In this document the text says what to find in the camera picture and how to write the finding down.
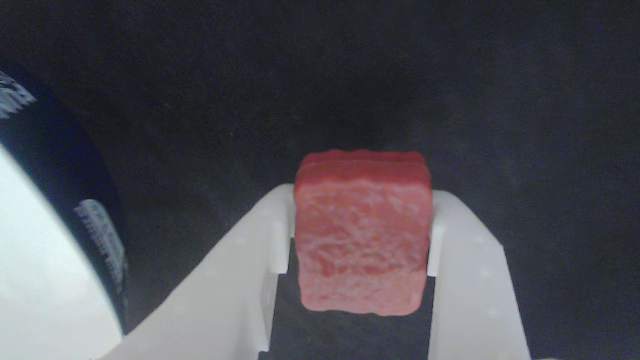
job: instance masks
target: white container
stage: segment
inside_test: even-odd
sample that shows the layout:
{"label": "white container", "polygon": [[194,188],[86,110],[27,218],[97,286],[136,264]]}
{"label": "white container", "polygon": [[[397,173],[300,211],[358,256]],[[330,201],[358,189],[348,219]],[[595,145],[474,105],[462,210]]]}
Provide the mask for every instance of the white container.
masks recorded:
{"label": "white container", "polygon": [[0,358],[96,359],[121,339],[93,265],[0,145]]}

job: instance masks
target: dark fabric surface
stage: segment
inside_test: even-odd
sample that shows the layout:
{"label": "dark fabric surface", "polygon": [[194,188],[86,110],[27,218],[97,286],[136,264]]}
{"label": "dark fabric surface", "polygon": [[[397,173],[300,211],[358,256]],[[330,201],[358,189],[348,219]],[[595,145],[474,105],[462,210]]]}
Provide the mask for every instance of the dark fabric surface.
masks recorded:
{"label": "dark fabric surface", "polygon": [[[100,149],[130,321],[304,154],[418,150],[504,244],[532,355],[640,358],[638,2],[18,1],[0,56]],[[425,359],[411,316],[311,313],[296,258],[262,359]]]}

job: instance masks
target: white plastic part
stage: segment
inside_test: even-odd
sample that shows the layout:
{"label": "white plastic part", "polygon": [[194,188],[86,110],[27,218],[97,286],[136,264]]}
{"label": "white plastic part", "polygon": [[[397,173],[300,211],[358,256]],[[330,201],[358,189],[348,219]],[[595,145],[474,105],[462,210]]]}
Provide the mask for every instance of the white plastic part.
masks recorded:
{"label": "white plastic part", "polygon": [[429,359],[529,360],[502,245],[451,193],[433,192],[433,214]]}
{"label": "white plastic part", "polygon": [[121,339],[91,263],[0,145],[0,358],[95,359]]}
{"label": "white plastic part", "polygon": [[294,216],[293,185],[269,192],[103,360],[256,359],[269,350]]}
{"label": "white plastic part", "polygon": [[[294,234],[292,189],[260,200],[102,360],[255,360],[267,351]],[[429,359],[529,360],[502,246],[455,196],[434,191],[433,202]]]}

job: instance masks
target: red sponge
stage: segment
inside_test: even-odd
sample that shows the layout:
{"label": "red sponge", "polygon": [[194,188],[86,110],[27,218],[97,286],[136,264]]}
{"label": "red sponge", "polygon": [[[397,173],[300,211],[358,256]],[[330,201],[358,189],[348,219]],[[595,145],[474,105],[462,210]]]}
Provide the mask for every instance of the red sponge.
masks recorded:
{"label": "red sponge", "polygon": [[422,299],[431,178],[418,152],[309,154],[296,176],[307,309],[406,315]]}

